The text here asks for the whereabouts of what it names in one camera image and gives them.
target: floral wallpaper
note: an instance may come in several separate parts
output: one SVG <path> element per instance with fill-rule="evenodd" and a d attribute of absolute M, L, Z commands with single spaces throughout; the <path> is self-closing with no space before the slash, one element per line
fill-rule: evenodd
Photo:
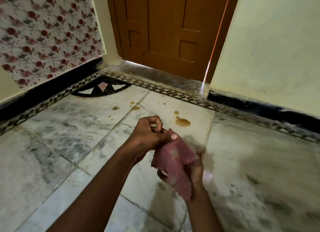
<path fill-rule="evenodd" d="M 0 0 L 0 65 L 21 88 L 103 54 L 91 0 Z"/>

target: mosaic border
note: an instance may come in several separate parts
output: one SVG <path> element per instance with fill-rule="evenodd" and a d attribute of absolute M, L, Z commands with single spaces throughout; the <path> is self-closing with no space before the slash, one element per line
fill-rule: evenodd
<path fill-rule="evenodd" d="M 83 87 L 87 83 L 91 82 L 92 80 L 96 79 L 97 77 L 101 76 L 101 72 L 96 72 L 85 79 L 71 85 L 70 87 L 66 88 L 65 90 L 61 91 L 60 93 L 52 96 L 51 98 L 37 104 L 36 106 L 32 107 L 31 109 L 25 111 L 24 113 L 6 121 L 2 125 L 0 125 L 0 135 L 5 133 L 6 131 L 14 128 L 15 126 L 19 125 L 20 123 L 26 121 L 30 117 L 34 116 L 35 114 L 41 112 L 42 110 L 46 109 L 50 105 L 54 104 L 55 102 L 63 99 L 64 97 L 68 96 L 69 94 L 76 91 L 78 88 Z"/>
<path fill-rule="evenodd" d="M 161 86 L 150 84 L 148 82 L 144 82 L 144 81 L 137 80 L 137 79 L 134 79 L 134 78 L 131 78 L 128 76 L 124 76 L 119 73 L 107 71 L 107 72 L 104 72 L 103 74 L 105 76 L 109 76 L 109 77 L 112 77 L 112 78 L 115 78 L 118 80 L 122 80 L 124 82 L 134 84 L 136 86 L 143 87 L 143 88 L 149 89 L 154 92 L 159 92 L 164 95 L 171 96 L 176 99 L 180 99 L 180 100 L 189 102 L 191 104 L 199 105 L 204 108 L 212 109 L 212 110 L 215 110 L 215 111 L 227 114 L 227 115 L 231 115 L 236 118 L 242 119 L 244 121 L 247 121 L 247 122 L 262 126 L 262 127 L 266 127 L 266 128 L 269 128 L 269 129 L 272 129 L 275 131 L 286 133 L 286 134 L 292 135 L 297 138 L 320 143 L 320 135 L 319 134 L 312 133 L 312 132 L 304 130 L 304 129 L 289 126 L 289 125 L 286 125 L 281 122 L 277 122 L 277 121 L 270 120 L 270 119 L 267 119 L 264 117 L 260 117 L 260 116 L 257 116 L 257 115 L 254 115 L 254 114 L 251 114 L 248 112 L 244 112 L 242 110 L 238 110 L 238 109 L 231 108 L 231 107 L 228 107 L 225 105 L 217 104 L 215 102 L 211 102 L 208 100 L 201 100 L 201 99 L 195 98 L 193 96 L 190 96 L 190 95 L 187 95 L 184 93 L 180 93 L 180 92 L 177 92 L 174 90 L 163 88 Z"/>

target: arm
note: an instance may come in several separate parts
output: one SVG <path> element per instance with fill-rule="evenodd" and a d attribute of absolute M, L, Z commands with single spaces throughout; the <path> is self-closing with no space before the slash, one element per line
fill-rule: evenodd
<path fill-rule="evenodd" d="M 158 116 L 141 118 L 128 140 L 47 232 L 104 231 L 132 167 L 160 142 L 176 138 L 166 133 Z"/>
<path fill-rule="evenodd" d="M 197 152 L 198 157 L 202 157 L 202 152 Z M 185 167 L 185 171 L 192 184 L 192 196 L 190 201 L 186 201 L 189 219 L 193 232 L 224 232 L 211 203 L 208 192 L 202 184 L 203 164 L 201 158 Z M 164 182 L 167 177 L 158 170 L 158 176 Z"/>

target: brown wooden door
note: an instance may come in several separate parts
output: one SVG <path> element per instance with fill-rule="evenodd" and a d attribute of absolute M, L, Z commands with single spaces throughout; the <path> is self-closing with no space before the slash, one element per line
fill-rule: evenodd
<path fill-rule="evenodd" d="M 123 58 L 203 81 L 227 0 L 113 0 Z"/>

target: hand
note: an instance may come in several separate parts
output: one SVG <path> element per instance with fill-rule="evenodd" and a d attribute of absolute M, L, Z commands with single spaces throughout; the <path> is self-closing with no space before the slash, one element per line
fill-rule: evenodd
<path fill-rule="evenodd" d="M 170 135 L 162 128 L 162 121 L 158 116 L 139 119 L 136 127 L 124 145 L 136 152 L 137 162 L 140 162 L 146 153 L 154 150 L 161 142 L 170 142 L 178 138 L 177 134 Z"/>
<path fill-rule="evenodd" d="M 195 190 L 197 189 L 204 189 L 203 184 L 202 184 L 202 176 L 203 176 L 203 164 L 202 164 L 202 156 L 204 153 L 204 149 L 201 151 L 197 151 L 196 155 L 199 157 L 197 160 L 195 160 L 194 162 L 192 162 L 189 165 L 185 165 L 184 166 L 184 170 L 186 172 L 186 174 L 188 175 L 188 178 L 191 182 L 192 185 L 192 196 L 195 193 Z M 164 175 L 162 173 L 162 171 L 160 169 L 158 169 L 157 171 L 157 175 L 158 177 L 163 180 L 164 182 L 167 183 L 167 179 L 168 177 L 166 175 Z"/>

